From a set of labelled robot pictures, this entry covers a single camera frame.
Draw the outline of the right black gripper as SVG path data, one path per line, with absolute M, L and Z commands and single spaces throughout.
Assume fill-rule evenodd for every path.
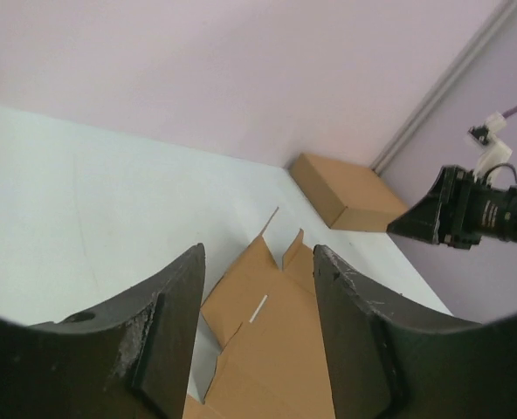
M 460 166 L 444 166 L 430 190 L 386 232 L 461 250 L 482 237 L 517 243 L 517 186 L 496 189 Z

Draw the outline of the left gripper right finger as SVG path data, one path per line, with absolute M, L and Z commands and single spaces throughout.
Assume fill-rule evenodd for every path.
M 517 313 L 480 324 L 377 283 L 326 245 L 314 285 L 339 418 L 517 418 Z

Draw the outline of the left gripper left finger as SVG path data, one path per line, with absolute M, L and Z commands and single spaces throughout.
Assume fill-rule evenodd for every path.
M 0 418 L 180 418 L 205 280 L 189 247 L 59 323 L 0 318 Z

